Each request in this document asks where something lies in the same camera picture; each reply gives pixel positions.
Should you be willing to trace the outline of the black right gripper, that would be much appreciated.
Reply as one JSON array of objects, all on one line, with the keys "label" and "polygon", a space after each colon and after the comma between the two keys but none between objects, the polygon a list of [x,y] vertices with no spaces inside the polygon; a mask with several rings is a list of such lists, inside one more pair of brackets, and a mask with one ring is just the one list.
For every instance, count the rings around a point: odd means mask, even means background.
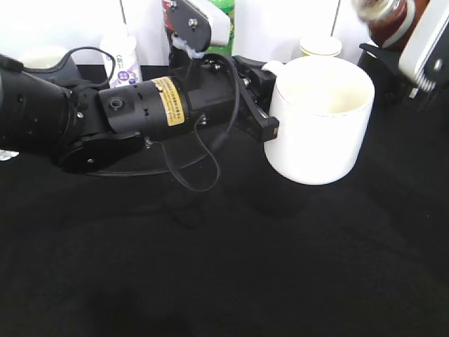
[{"label": "black right gripper", "polygon": [[418,69],[421,75],[409,76],[400,66],[403,55],[369,43],[360,45],[359,66],[373,79],[377,105],[398,105],[404,101],[432,105],[436,98],[448,93],[448,43],[437,42],[426,53]]}]

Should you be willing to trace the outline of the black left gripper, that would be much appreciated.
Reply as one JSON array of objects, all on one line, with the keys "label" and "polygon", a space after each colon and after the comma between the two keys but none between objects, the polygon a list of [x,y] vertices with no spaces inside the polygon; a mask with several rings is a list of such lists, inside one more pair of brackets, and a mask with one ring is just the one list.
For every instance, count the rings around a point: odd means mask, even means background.
[{"label": "black left gripper", "polygon": [[268,114],[275,76],[264,63],[242,56],[207,54],[182,68],[182,100],[191,121],[207,125],[235,120],[259,143],[277,138],[279,120]]}]

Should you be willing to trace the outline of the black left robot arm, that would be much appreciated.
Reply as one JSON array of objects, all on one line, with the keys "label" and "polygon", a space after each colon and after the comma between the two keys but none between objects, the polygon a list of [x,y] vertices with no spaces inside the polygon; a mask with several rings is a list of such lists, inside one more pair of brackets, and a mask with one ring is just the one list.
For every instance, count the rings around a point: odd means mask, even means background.
[{"label": "black left robot arm", "polygon": [[279,121],[259,102],[273,88],[261,62],[240,56],[208,54],[118,88],[41,79],[2,56],[1,149],[49,158],[68,173],[95,173],[201,126],[240,122],[267,142],[277,137]]}]

